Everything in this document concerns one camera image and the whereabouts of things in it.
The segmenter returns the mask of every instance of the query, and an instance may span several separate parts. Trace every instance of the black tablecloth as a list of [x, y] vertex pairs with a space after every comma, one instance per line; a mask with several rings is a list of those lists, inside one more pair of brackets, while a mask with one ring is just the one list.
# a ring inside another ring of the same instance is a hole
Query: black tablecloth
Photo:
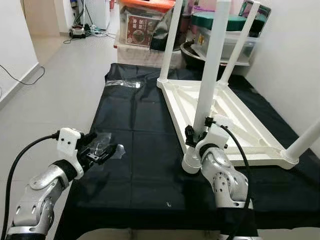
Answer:
[[[156, 86], [159, 73], [158, 68], [111, 65], [107, 83], [141, 86], [106, 86], [91, 130], [112, 133], [126, 154], [73, 182], [55, 239], [72, 240], [99, 228], [217, 230], [211, 186], [200, 173], [188, 175], [181, 168], [183, 152]], [[200, 80], [201, 72], [176, 69], [169, 78]], [[298, 137], [242, 76], [231, 76], [230, 88], [284, 147]], [[291, 170], [251, 168], [259, 229], [320, 227], [320, 163], [310, 150]]]

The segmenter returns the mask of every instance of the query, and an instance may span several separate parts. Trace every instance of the white baseboard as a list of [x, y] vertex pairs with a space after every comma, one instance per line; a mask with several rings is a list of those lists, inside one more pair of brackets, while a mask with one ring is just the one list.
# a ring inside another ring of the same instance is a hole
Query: white baseboard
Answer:
[[[40, 68], [40, 64], [39, 64], [39, 62], [37, 62], [19, 80], [24, 82], [24, 83], [27, 83], [31, 79], [31, 77], [39, 70], [39, 68]], [[13, 88], [11, 90], [9, 90], [9, 92], [7, 94], [3, 94], [2, 99], [0, 99], [0, 111], [5, 107], [5, 105], [14, 97], [14, 95], [23, 86], [24, 86], [23, 84], [21, 84], [21, 83], [16, 81], [15, 85], [13, 86]]]

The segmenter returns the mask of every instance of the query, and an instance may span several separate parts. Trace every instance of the green lid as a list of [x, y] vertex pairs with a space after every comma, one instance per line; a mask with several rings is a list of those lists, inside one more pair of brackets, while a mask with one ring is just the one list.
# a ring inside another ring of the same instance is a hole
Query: green lid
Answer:
[[[191, 22], [193, 25], [199, 27], [207, 28], [211, 30], [212, 24], [214, 22], [215, 13], [208, 11], [196, 12], [192, 15]], [[241, 31], [245, 25], [246, 18], [238, 15], [229, 15], [228, 25], [226, 27], [227, 31]]]

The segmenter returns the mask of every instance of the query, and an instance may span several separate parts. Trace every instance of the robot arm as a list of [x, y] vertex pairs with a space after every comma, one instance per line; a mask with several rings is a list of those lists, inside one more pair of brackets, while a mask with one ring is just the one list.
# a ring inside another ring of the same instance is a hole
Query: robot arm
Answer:
[[103, 164], [115, 152], [117, 145], [110, 145], [100, 155], [82, 152], [97, 135], [84, 135], [71, 128], [59, 132], [57, 149], [62, 160], [33, 177], [15, 210], [12, 226], [6, 240], [44, 240], [54, 221], [54, 205], [73, 179], [80, 179], [93, 164]]
[[[245, 208], [248, 179], [234, 168], [224, 151], [228, 147], [229, 135], [220, 126], [231, 128], [233, 123], [217, 115], [214, 121], [207, 119], [206, 125], [208, 131], [193, 144], [194, 158], [201, 159], [201, 173], [214, 192], [220, 224], [219, 240], [262, 240], [258, 236], [251, 199]], [[193, 142], [191, 132], [190, 127], [186, 129], [188, 143]]]

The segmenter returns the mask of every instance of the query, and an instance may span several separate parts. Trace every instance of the orange lid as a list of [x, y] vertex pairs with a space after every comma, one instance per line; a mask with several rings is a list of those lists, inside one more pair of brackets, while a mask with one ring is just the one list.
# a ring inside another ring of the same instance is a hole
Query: orange lid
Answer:
[[176, 3], [174, 0], [121, 0], [121, 2], [129, 7], [130, 5], [140, 5], [150, 9], [157, 9], [164, 13]]

